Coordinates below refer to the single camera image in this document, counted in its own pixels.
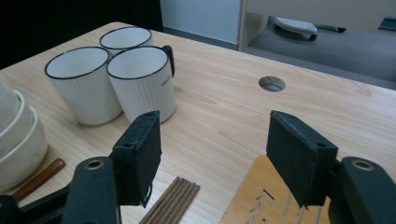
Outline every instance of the black mug rim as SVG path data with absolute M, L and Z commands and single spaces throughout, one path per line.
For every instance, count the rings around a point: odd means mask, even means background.
M 109 35 L 109 34 L 111 34 L 111 33 L 117 32 L 117 31 L 119 31 L 119 30 L 131 29 L 131 28 L 137 28 L 137 29 L 142 29 L 142 30 L 148 31 L 148 33 L 149 33 L 148 39 L 145 40 L 145 41 L 143 41 L 143 42 L 141 42 L 141 43 L 139 43 L 139 44 L 137 44 L 137 45 L 134 45 L 134 46 L 131 46 L 131 47 L 125 47 L 125 48 L 111 48 L 111 47 L 108 47 L 108 46 L 105 46 L 105 45 L 102 44 L 102 39 L 103 39 L 106 35 Z M 139 26 L 127 26 L 127 27 L 121 27 L 121 28 L 119 28 L 119 29 L 115 29 L 115 30 L 112 30 L 112 31 L 109 31 L 109 32 L 105 33 L 104 35 L 102 35 L 102 36 L 100 37 L 100 39 L 99 39 L 99 44 L 100 44 L 103 48 L 106 48 L 106 49 L 114 49 L 114 50 L 131 49 L 131 48 L 136 48 L 136 47 L 139 47 L 139 46 L 141 46 L 141 45 L 143 45 L 143 44 L 146 44 L 147 42 L 149 42 L 149 40 L 150 40 L 151 38 L 152 38 L 152 33 L 151 33 L 150 30 L 145 29 L 145 28 L 142 28 L 142 27 L 139 27 Z
M 159 69 L 157 69 L 156 71 L 154 71 L 154 72 L 152 72 L 152 73 L 150 73 L 150 74 L 144 75 L 144 76 L 142 76 L 142 77 L 117 77 L 116 75 L 112 75 L 112 74 L 110 73 L 110 71 L 108 71 L 108 66 L 111 64 L 111 62 L 112 62 L 115 58 L 117 58 L 117 56 L 120 56 L 121 54 L 123 54 L 123 53 L 125 53 L 125 52 L 128 52 L 128 51 L 132 51 L 132 50 L 134 50 L 134 49 L 145 49 L 145 48 L 147 48 L 147 49 L 160 49 L 160 50 L 166 55 L 166 62 L 163 64 L 163 66 L 161 66 L 161 67 L 160 67 Z M 159 47 L 157 47 L 157 46 L 138 46 L 138 47 L 135 47 L 135 48 L 123 50 L 123 51 L 117 53 L 116 55 L 114 55 L 114 56 L 108 61 L 107 66 L 106 66 L 106 70 L 107 70 L 107 73 L 108 73 L 111 77 L 114 77 L 114 78 L 116 78 L 116 79 L 134 80 L 134 79 L 140 79 L 140 78 L 150 77 L 150 76 L 152 76 L 152 75 L 157 74 L 159 71 L 161 71 L 161 70 L 163 70 L 163 69 L 165 68 L 165 66 L 169 63 L 169 60 L 170 60 L 170 59 L 169 59 L 168 54 L 167 54 L 167 53 L 165 52 L 165 50 L 163 50 L 162 48 L 159 48 Z
M 64 55 L 67 54 L 67 53 L 70 53 L 70 52 L 75 51 L 75 50 L 80 50 L 80 49 L 101 49 L 101 50 L 103 50 L 103 51 L 107 54 L 107 58 L 105 59 L 105 61 L 104 61 L 103 63 L 101 63 L 99 66 L 97 66 L 97 68 L 92 69 L 91 71 L 89 71 L 89 72 L 87 72 L 87 73 L 84 73 L 84 74 L 81 74 L 81 75 L 75 75 L 75 76 L 72 76 L 72 77 L 54 77 L 54 76 L 52 76 L 52 75 L 49 74 L 48 68 L 49 68 L 50 64 L 51 64 L 53 61 L 55 61 L 55 60 L 58 59 L 59 57 L 64 56 Z M 107 62 L 109 61 L 109 59 L 110 59 L 110 53 L 109 53 L 106 49 L 104 49 L 104 48 L 96 47 L 96 46 L 81 47 L 81 48 L 76 48 L 76 49 L 70 49 L 70 50 L 68 50 L 68 51 L 65 51 L 65 52 L 63 52 L 63 53 L 60 53 L 60 54 L 58 54 L 57 56 L 53 57 L 53 58 L 46 64 L 46 67 L 45 67 L 44 70 L 45 70 L 46 75 L 47 75 L 48 77 L 50 77 L 50 78 L 53 78 L 53 79 L 62 79 L 62 80 L 75 79 L 75 78 L 79 78 L 79 77 L 85 77 L 85 76 L 87 76 L 87 75 L 89 75 L 89 74 L 91 74 L 91 73 L 93 73 L 93 72 L 99 70 L 99 69 L 102 68 L 105 64 L 107 64 Z

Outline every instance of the stacked bowls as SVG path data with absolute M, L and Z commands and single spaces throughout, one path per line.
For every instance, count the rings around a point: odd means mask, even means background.
M 35 110 L 0 78 L 0 193 L 32 174 L 43 161 L 47 146 Z

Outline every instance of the light wood tabletop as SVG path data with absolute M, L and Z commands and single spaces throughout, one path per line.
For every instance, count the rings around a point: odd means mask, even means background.
M 110 23 L 0 71 L 44 124 L 51 148 L 39 170 L 58 157 L 66 162 L 21 205 L 67 185 L 81 161 L 109 155 L 130 125 L 123 114 L 105 125 L 78 124 L 44 73 L 56 55 L 99 46 L 101 35 L 122 26 Z M 220 222 L 250 166 L 265 155 L 271 110 L 292 114 L 328 138 L 339 147 L 338 159 L 374 161 L 396 180 L 396 91 L 152 33 L 154 45 L 174 51 L 177 109 L 161 124 L 162 161 L 148 207 L 123 207 L 124 223 L 141 220 L 176 176 L 201 186 L 181 222 Z M 281 78 L 285 90 L 262 89 L 262 77 Z

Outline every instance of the brown chopstick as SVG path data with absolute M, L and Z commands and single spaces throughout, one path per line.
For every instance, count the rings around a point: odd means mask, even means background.
M 178 223 L 199 188 L 198 185 L 186 179 L 175 178 L 140 223 Z
M 54 175 L 56 175 L 59 171 L 61 171 L 65 167 L 65 165 L 66 163 L 61 158 L 56 159 L 35 178 L 33 178 L 15 193 L 13 193 L 12 196 L 14 196 L 18 202 L 26 198 L 29 194 L 38 189 L 45 182 L 47 182 Z

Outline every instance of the wooden block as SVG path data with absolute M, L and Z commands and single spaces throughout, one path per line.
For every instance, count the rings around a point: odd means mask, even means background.
M 297 202 L 291 199 L 289 209 L 283 216 L 289 196 L 288 187 L 268 157 L 260 156 L 255 160 L 244 182 L 236 192 L 221 223 L 249 223 L 251 211 L 256 207 L 257 211 L 250 223 L 330 223 L 328 217 L 329 199 L 326 200 L 322 208 L 309 206 L 308 210 L 303 209 L 304 213 L 300 222 L 300 208 Z M 258 198 L 262 199 L 260 204 L 258 204 Z

